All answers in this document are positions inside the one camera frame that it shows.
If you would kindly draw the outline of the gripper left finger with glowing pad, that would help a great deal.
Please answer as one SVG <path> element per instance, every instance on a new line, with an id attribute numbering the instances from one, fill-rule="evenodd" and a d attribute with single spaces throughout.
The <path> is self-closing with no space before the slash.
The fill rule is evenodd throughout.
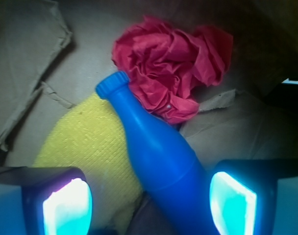
<path id="1" fill-rule="evenodd" d="M 77 167 L 0 167 L 0 235 L 86 235 L 92 207 Z"/>

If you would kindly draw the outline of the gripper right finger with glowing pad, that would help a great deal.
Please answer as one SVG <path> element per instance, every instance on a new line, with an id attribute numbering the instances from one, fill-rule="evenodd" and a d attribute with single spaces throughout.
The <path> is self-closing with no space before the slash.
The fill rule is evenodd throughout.
<path id="1" fill-rule="evenodd" d="M 209 201 L 221 235 L 298 235 L 298 159 L 223 160 Z"/>

